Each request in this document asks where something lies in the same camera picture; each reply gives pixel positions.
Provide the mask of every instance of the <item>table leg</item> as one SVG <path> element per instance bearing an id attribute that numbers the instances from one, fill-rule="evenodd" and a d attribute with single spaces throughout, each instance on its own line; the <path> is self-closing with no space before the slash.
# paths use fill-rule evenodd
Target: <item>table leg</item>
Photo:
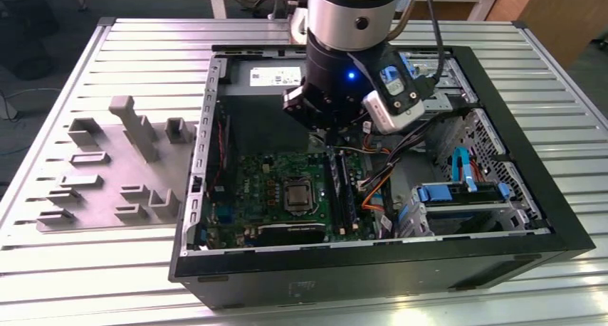
<path id="1" fill-rule="evenodd" d="M 485 21 L 487 14 L 491 10 L 495 0 L 478 0 L 474 4 L 470 14 L 467 15 L 469 21 Z"/>
<path id="2" fill-rule="evenodd" d="M 210 7 L 213 8 L 213 18 L 225 19 L 226 6 L 223 4 L 223 0 L 210 0 Z"/>

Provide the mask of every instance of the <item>silver metal frame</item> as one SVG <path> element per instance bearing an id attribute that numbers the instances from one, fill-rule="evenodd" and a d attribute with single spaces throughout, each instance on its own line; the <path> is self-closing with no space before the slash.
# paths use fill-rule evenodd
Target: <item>silver metal frame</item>
<path id="1" fill-rule="evenodd" d="M 186 187 L 187 195 L 183 207 L 186 212 L 183 213 L 183 226 L 181 228 L 181 256 L 187 256 L 191 253 L 191 251 L 186 250 L 186 243 L 193 241 L 194 226 L 198 224 L 199 218 L 202 218 L 202 195 L 206 191 L 203 183 L 206 182 L 206 159 L 209 154 L 210 131 L 213 129 L 213 113 L 215 110 L 217 83 L 219 81 L 219 67 L 225 65 L 225 59 L 211 58 L 209 61 L 209 71 L 206 75 L 206 87 L 202 100 L 202 110 L 199 113 L 198 128 L 195 131 L 195 146 L 193 151 L 191 166 L 187 178 L 189 182 Z M 194 177 L 198 177 L 202 180 L 202 188 L 199 192 L 190 191 Z"/>
<path id="2" fill-rule="evenodd" d="M 179 284 L 166 281 L 173 225 L 41 235 L 26 222 L 34 216 L 27 215 L 21 201 L 46 183 L 35 177 L 54 174 L 51 162 L 42 162 L 43 168 L 34 163 L 42 154 L 53 156 L 62 149 L 53 144 L 62 140 L 54 135 L 63 133 L 57 114 L 69 118 L 82 117 L 70 110 L 94 114 L 98 106 L 107 107 L 107 96 L 119 91 L 134 96 L 137 110 L 154 112 L 151 117 L 166 119 L 178 110 L 187 121 L 195 121 L 206 77 L 199 69 L 207 66 L 209 45 L 289 42 L 286 21 L 118 19 L 111 28 L 94 31 L 0 203 L 0 273 L 5 274 L 0 291 L 10 292 L 0 294 L 0 320 L 26 325 L 283 325 L 293 320 L 334 326 L 405 322 L 462 326 L 478 325 L 479 320 L 502 325 L 602 324 L 606 126 L 565 73 L 553 70 L 547 53 L 510 23 L 442 21 L 441 32 L 445 45 L 471 47 L 593 237 L 594 251 L 534 268 L 489 290 L 249 308 L 222 314 L 207 310 Z M 433 45 L 430 24 L 410 21 L 393 44 Z M 582 125 L 579 129 L 571 129 L 574 122 Z M 13 225 L 15 219 L 23 222 Z"/>

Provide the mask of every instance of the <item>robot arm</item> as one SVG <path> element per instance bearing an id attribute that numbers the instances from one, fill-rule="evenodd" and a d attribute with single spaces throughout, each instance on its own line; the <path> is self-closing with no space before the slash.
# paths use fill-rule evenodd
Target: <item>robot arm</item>
<path id="1" fill-rule="evenodd" d="M 383 134 L 422 115 L 434 82 L 411 78 L 387 44 L 394 6 L 395 0 L 307 0 L 306 75 L 282 102 L 307 128 L 335 135 L 366 113 L 361 106 Z"/>

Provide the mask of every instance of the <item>motherboard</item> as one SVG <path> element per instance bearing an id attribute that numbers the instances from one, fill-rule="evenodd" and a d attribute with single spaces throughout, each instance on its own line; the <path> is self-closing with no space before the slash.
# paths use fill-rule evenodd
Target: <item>motherboard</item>
<path id="1" fill-rule="evenodd" d="M 342 156 L 349 185 L 343 189 L 354 196 L 354 183 L 365 175 L 362 157 Z M 346 227 L 331 210 L 327 158 L 325 153 L 241 156 L 234 197 L 211 202 L 209 223 L 199 230 L 206 245 L 245 248 L 373 238 L 371 215 L 357 210 Z"/>

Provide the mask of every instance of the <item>floor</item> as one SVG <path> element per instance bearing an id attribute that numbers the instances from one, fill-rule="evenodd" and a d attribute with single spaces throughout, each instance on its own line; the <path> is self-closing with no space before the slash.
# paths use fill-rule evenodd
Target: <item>floor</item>
<path id="1" fill-rule="evenodd" d="M 87 11 L 83 12 L 77 11 L 77 0 L 47 0 L 47 3 L 61 25 L 59 32 L 42 40 L 54 62 L 53 74 L 39 80 L 25 82 L 14 79 L 11 74 L 0 67 L 0 90 L 6 95 L 29 88 L 59 89 L 62 87 L 99 17 L 210 18 L 213 16 L 206 0 L 86 0 Z M 242 9 L 242 5 L 247 6 L 251 3 L 251 1 L 227 0 L 227 17 L 251 17 L 251 12 Z M 255 15 L 263 17 L 270 11 L 271 2 L 266 1 Z M 608 86 L 605 86 L 608 51 L 599 51 L 594 45 L 589 45 L 567 69 L 567 73 L 599 111 L 608 115 Z M 21 112 L 21 119 L 17 122 L 0 120 L 0 198 L 55 97 L 57 93 L 53 91 L 35 91 L 10 99 L 10 104 Z"/>

